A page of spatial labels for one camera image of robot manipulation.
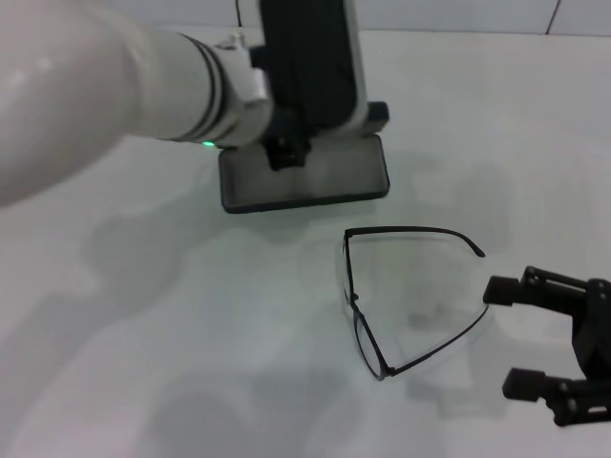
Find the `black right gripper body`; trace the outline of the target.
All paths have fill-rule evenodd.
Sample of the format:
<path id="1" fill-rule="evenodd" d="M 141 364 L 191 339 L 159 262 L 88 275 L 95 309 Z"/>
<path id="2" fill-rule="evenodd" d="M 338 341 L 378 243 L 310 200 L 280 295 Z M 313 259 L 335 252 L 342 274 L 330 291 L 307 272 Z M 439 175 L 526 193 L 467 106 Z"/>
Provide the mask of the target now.
<path id="1" fill-rule="evenodd" d="M 587 379 L 610 379 L 610 282 L 590 279 L 573 317 L 572 346 Z"/>

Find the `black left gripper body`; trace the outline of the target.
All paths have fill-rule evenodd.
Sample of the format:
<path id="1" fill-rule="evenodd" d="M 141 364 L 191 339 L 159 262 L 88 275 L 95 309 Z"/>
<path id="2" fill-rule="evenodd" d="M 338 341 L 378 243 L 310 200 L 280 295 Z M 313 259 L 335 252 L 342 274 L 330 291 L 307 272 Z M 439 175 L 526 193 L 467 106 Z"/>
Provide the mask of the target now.
<path id="1" fill-rule="evenodd" d="M 280 138 L 308 139 L 308 127 L 302 115 L 293 109 L 274 109 L 262 140 Z"/>

